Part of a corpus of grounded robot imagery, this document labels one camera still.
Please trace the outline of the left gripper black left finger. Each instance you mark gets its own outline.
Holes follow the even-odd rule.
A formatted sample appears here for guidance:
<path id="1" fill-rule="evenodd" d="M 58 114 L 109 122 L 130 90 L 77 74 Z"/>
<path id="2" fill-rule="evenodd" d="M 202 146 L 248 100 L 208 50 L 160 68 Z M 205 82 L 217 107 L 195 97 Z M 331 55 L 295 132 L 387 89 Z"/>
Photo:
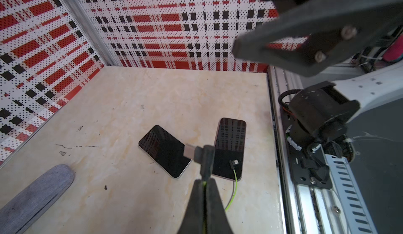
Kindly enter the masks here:
<path id="1" fill-rule="evenodd" d="M 177 233 L 205 233 L 205 187 L 200 179 L 195 180 L 193 184 L 184 218 Z"/>

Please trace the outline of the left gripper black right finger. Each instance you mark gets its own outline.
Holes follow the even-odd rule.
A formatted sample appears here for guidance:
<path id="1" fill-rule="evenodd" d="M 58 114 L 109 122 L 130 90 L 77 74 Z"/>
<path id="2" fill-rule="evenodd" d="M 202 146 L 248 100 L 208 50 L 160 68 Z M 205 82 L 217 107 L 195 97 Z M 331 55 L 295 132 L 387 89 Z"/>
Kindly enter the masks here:
<path id="1" fill-rule="evenodd" d="M 213 178 L 205 186 L 205 225 L 207 234 L 233 234 Z"/>

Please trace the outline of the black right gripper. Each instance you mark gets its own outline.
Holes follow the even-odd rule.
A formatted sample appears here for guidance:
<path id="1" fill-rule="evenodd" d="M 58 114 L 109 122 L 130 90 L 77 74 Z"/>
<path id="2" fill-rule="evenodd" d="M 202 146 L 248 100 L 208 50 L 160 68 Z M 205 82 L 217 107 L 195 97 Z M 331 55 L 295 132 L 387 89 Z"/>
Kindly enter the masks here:
<path id="1" fill-rule="evenodd" d="M 403 23 L 403 0 L 272 1 L 278 19 L 240 35 L 235 58 L 314 76 Z"/>

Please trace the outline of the black smartphone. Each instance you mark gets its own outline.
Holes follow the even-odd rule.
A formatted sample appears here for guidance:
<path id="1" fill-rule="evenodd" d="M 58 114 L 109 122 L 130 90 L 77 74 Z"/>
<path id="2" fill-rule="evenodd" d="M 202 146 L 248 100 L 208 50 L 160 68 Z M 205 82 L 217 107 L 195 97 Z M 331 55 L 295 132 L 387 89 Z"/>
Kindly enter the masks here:
<path id="1" fill-rule="evenodd" d="M 246 122 L 221 118 L 215 139 L 213 175 L 239 181 L 245 153 Z"/>
<path id="2" fill-rule="evenodd" d="M 178 179 L 192 161 L 184 156 L 185 145 L 159 125 L 140 139 L 139 147 L 174 179 Z"/>

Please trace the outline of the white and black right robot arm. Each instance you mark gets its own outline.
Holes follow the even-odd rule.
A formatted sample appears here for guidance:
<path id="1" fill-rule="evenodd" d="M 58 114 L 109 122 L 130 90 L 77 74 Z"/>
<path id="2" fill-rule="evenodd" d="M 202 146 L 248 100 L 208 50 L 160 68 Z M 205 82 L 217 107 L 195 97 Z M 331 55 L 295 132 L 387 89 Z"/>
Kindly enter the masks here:
<path id="1" fill-rule="evenodd" d="M 232 54 L 315 76 L 377 42 L 403 23 L 403 0 L 270 0 L 279 17 L 238 36 Z M 401 63 L 345 81 L 299 91 L 288 141 L 296 149 L 329 143 L 360 113 L 403 96 Z"/>

